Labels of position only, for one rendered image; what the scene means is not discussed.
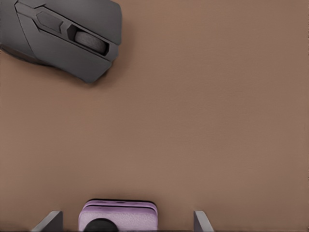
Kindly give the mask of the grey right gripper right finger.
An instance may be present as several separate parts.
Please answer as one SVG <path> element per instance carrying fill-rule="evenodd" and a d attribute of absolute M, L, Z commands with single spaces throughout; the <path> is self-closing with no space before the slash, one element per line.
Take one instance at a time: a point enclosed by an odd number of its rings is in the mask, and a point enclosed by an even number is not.
<path fill-rule="evenodd" d="M 214 229 L 204 211 L 194 211 L 193 232 L 214 232 Z"/>

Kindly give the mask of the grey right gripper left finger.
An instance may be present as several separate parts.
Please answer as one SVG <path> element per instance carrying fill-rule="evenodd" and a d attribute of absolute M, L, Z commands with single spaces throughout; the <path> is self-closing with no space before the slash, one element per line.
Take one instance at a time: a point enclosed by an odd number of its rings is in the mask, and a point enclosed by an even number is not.
<path fill-rule="evenodd" d="M 50 212 L 30 232 L 63 232 L 63 212 Z"/>

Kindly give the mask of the dark grey computer mouse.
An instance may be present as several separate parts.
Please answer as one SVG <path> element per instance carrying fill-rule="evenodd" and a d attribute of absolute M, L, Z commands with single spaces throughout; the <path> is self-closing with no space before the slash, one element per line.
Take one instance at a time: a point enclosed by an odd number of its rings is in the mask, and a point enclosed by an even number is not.
<path fill-rule="evenodd" d="M 113 0 L 0 0 L 0 47 L 86 83 L 118 57 L 122 10 Z"/>

